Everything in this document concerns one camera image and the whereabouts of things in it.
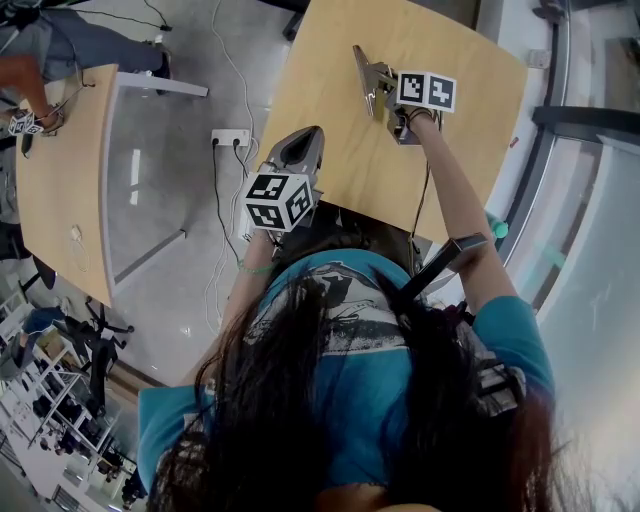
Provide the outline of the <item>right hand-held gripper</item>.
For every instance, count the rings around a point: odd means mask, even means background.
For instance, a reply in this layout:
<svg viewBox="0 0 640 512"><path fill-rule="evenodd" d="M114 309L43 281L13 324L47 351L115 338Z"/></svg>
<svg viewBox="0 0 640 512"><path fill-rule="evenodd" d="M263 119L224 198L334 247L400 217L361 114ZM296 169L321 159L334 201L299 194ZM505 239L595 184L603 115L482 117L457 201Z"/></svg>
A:
<svg viewBox="0 0 640 512"><path fill-rule="evenodd" d="M424 71L377 73L374 98L374 117L381 121L387 113L387 129L398 145L418 145L417 136L410 130L414 115L426 113L441 131L445 113L454 113L456 80Z"/></svg>

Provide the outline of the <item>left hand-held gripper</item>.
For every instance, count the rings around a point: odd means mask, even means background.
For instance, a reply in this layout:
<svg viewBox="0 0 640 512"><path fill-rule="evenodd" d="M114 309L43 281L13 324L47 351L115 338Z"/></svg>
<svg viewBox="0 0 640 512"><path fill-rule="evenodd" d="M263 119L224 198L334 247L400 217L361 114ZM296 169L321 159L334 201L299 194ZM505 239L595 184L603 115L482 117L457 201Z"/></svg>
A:
<svg viewBox="0 0 640 512"><path fill-rule="evenodd" d="M290 233L308 227L322 196L315 189L325 146L323 129L308 126L276 143L243 189L252 228Z"/></svg>

